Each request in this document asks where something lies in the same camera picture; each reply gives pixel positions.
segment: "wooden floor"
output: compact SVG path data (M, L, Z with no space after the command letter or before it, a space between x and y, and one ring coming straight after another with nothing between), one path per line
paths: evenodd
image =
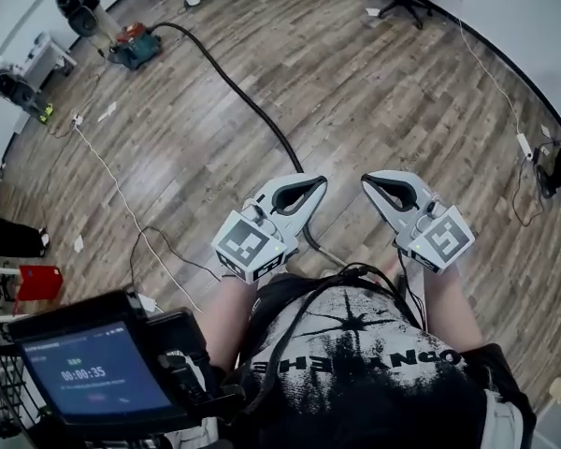
M511 211L521 163L514 117L459 28L435 16L418 31L405 12L384 21L368 17L370 5L206 0L187 12L181 0L122 0L114 13L122 23L176 22L202 39L283 129L305 169L330 178L311 232L340 258L381 267L395 256L392 232L362 193L366 172L413 171L457 204L477 236L464 263L467 294L487 338L503 346L520 385L541 407L561 374L561 195L531 227L521 227ZM82 131L117 175L140 223L158 226L185 257L220 272L209 242L228 212L293 167L195 45L173 30L160 35L164 54L137 73L103 65L91 47L78 44L79 68L46 90L57 108L49 129L62 134L81 111ZM561 136L522 81L467 39L511 96L531 144L544 141L541 124ZM116 111L98 123L115 101ZM517 198L525 218L538 206L532 178L527 168ZM47 223L46 261L65 275L64 302L131 281L137 230L79 135L55 139L29 125L8 152L0 211L17 222ZM78 235L81 253L73 249ZM211 297L205 271L151 239L198 303ZM305 243L301 248L297 268L315 276L332 267ZM164 308L187 304L143 242L135 268L142 290Z

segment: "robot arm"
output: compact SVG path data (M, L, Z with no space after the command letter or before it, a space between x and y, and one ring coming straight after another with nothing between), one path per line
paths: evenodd
M212 247L220 262L252 283L297 253L297 235L326 193L324 176L297 173L270 180L241 212L232 211Z
M396 232L397 249L435 273L444 271L474 242L457 208L444 206L416 175L376 171L362 177L362 186L381 218Z

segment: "forearm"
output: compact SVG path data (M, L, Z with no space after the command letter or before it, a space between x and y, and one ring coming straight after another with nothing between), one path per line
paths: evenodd
M459 353L484 345L456 265L451 265L440 275L424 269L424 297L431 334Z
M256 284L246 284L239 278L223 278L216 297L195 317L212 366L226 372L233 369L250 322L256 288Z

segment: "power strip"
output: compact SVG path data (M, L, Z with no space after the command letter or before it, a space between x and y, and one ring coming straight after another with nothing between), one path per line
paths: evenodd
M520 144L520 148L522 149L522 153L526 160L532 160L532 149L530 148L527 139L525 139L525 135L523 133L517 134L517 142Z

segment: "red chair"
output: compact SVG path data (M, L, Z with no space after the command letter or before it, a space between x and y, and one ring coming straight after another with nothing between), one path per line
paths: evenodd
M58 297L63 286L63 275L56 266L19 266L21 289L15 297L12 309L17 313L19 301L52 301Z

